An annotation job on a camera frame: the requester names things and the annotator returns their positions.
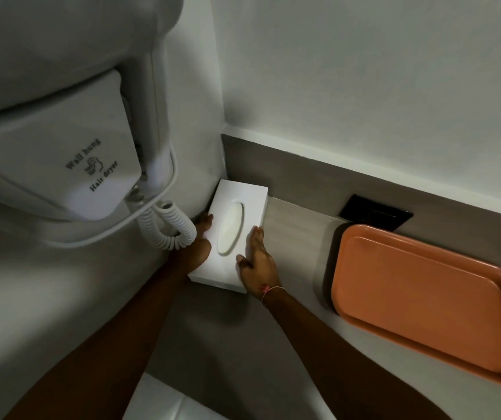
person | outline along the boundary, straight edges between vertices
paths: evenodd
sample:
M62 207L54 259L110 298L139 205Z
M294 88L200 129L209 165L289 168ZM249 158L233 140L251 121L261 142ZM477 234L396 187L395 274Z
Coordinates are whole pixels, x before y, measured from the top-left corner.
M46 373L12 408L13 419L120 419L135 391L167 312L188 273L208 257L203 234L213 216L196 224L196 240L170 253L135 296L101 329ZM275 262L254 227L250 256L237 256L248 292L271 312L337 419L447 419L417 390L347 343L282 287Z

person's right arm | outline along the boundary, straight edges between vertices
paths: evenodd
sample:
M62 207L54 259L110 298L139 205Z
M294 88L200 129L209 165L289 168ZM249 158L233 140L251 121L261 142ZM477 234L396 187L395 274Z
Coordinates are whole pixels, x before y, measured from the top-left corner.
M284 289L274 288L281 283L275 262L264 247L261 228L253 229L249 246L250 259L237 258L243 284L263 300L282 327L337 419L449 419L433 402L360 353Z

oval opening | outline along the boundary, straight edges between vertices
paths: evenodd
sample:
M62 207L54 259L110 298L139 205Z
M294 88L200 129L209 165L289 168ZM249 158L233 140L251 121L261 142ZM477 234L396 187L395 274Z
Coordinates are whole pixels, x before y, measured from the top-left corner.
M234 202L227 208L219 229L219 238L217 239L217 252L221 256L230 254L238 242L243 218L244 208L242 203Z

orange plastic tray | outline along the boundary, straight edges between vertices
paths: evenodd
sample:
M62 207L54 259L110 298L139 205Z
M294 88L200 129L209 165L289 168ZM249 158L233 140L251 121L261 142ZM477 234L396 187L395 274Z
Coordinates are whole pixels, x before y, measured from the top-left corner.
M331 296L349 323L501 383L501 268L353 225Z

person's left arm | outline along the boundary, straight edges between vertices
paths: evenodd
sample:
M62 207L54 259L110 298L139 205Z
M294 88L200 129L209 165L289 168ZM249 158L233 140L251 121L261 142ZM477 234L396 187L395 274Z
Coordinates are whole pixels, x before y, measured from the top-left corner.
M46 373L7 419L121 419L140 380L177 291L211 250L204 215L190 246L169 260L101 329Z

